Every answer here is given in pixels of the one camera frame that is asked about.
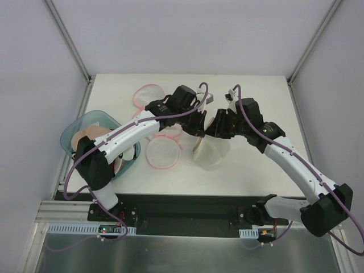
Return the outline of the cream mesh laundry bag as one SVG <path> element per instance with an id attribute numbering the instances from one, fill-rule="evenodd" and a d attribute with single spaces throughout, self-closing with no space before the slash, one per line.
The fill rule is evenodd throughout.
<path id="1" fill-rule="evenodd" d="M 203 167 L 214 166 L 219 164 L 229 151 L 228 139 L 205 135 L 198 138 L 193 148 L 193 161 Z"/>

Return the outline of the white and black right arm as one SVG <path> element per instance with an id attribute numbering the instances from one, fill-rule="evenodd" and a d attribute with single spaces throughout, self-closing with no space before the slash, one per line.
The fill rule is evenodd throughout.
<path id="1" fill-rule="evenodd" d="M 273 160 L 299 187 L 303 200 L 270 194 L 244 213 L 252 225 L 263 226 L 276 218 L 302 223 L 317 237 L 322 237 L 348 218 L 353 191 L 347 184 L 337 185 L 296 152 L 285 132 L 273 122 L 264 122 L 253 98 L 239 100 L 225 96 L 229 106 L 218 109 L 206 135 L 230 139 L 241 135 L 262 154 Z"/>

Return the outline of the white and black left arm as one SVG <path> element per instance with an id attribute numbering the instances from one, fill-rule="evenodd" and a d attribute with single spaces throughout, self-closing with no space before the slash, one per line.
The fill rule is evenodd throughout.
<path id="1" fill-rule="evenodd" d="M 112 162 L 143 138 L 175 124 L 189 135 L 204 136 L 206 112 L 203 105 L 207 97 L 208 92 L 196 93 L 180 85 L 172 94 L 151 101 L 128 123 L 95 139 L 84 136 L 79 140 L 71 170 L 77 171 L 84 179 L 107 221 L 115 221 L 121 210 L 110 184 L 115 176 Z"/>

